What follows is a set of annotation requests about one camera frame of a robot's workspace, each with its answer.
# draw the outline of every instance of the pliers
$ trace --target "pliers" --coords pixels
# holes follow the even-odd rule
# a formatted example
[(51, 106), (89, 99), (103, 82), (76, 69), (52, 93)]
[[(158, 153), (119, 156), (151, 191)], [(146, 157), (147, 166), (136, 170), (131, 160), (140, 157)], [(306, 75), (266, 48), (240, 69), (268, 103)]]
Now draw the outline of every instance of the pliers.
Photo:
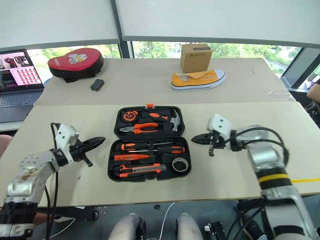
[(149, 131), (144, 131), (141, 129), (147, 128), (147, 127), (155, 127), (157, 128), (159, 125), (156, 122), (148, 122), (148, 123), (142, 123), (138, 124), (136, 123), (134, 126), (126, 126), (123, 128), (120, 128), (119, 130), (121, 132), (133, 132), (133, 134), (141, 134), (141, 133), (153, 133), (157, 132), (158, 130), (149, 130)]

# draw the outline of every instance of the yellow stripe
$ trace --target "yellow stripe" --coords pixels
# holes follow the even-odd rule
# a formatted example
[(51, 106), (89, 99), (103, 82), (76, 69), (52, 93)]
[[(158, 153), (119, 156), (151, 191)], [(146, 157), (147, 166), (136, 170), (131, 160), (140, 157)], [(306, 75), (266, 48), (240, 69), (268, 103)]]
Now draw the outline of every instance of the yellow stripe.
[(288, 174), (272, 174), (272, 175), (268, 175), (268, 176), (262, 176), (258, 179), (259, 183), (263, 183), (265, 181), (269, 181), (269, 180), (274, 180), (274, 179), (288, 179), (289, 176)]
[(293, 183), (311, 183), (311, 182), (320, 182), (320, 178), (307, 178), (307, 179), (296, 179), (292, 180)]

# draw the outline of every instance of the window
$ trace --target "window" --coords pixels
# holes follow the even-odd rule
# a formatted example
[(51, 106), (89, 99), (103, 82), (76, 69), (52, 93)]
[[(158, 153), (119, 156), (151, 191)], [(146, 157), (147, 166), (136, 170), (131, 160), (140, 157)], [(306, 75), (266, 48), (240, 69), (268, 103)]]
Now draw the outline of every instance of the window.
[[(133, 41), (134, 57), (138, 59), (180, 58), (182, 44), (197, 42), (162, 42), (162, 41)], [(278, 76), (284, 73), (291, 61), (300, 51), (300, 47), (208, 43), (212, 49), (212, 58), (264, 58), (271, 70)]]
[(59, 57), (80, 48), (93, 48), (100, 51), (104, 58), (119, 59), (121, 58), (117, 44), (108, 45), (89, 45), (89, 46), (69, 46), (56, 48), (43, 48), (28, 50), (28, 54), (39, 74), (41, 81), (44, 83), (52, 77), (52, 73), (48, 67), (48, 60)]
[(320, 80), (320, 64), (318, 67), (304, 80), (299, 89), (310, 89), (316, 81)]

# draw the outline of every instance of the laptop screen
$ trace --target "laptop screen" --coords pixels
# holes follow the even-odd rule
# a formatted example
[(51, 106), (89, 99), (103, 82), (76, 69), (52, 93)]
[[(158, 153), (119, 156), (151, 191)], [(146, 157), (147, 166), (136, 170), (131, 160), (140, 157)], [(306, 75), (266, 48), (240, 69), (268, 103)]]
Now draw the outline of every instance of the laptop screen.
[(27, 50), (0, 52), (0, 93), (43, 88)]

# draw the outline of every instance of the black tool case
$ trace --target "black tool case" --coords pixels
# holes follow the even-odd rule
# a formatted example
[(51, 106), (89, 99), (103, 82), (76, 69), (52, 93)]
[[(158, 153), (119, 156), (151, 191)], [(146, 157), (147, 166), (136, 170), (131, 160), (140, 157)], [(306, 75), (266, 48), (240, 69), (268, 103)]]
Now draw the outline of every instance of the black tool case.
[[(172, 131), (174, 124), (169, 122), (169, 120), (176, 118), (176, 113), (179, 115), (180, 123), (177, 126), (177, 131)], [(168, 117), (168, 119), (163, 121), (161, 118), (156, 117), (156, 114), (160, 114), (161, 118)], [(158, 127), (144, 127), (141, 129), (142, 131), (152, 132), (141, 132), (139, 134), (134, 134), (132, 131), (124, 132), (120, 130), (121, 128), (133, 127), (135, 124), (146, 123), (156, 123)], [(120, 109), (114, 127), (114, 133), (118, 136), (119, 140), (115, 141), (111, 146), (108, 162), (109, 178), (116, 182), (144, 182), (145, 180), (155, 178), (157, 180), (167, 180), (186, 176), (191, 171), (191, 157), (188, 143), (181, 137), (184, 130), (183, 116), (181, 110), (176, 106), (153, 106), (153, 104), (147, 104), (146, 107), (137, 106)], [(123, 145), (129, 143), (147, 143), (148, 146), (146, 148), (135, 149), (147, 151), (128, 152), (129, 150), (133, 150), (134, 146), (126, 146), (127, 150), (124, 150)], [(170, 148), (171, 152), (177, 154), (168, 153), (168, 148)], [(136, 154), (150, 155), (150, 157), (139, 160), (116, 160), (119, 158), (119, 155)]]

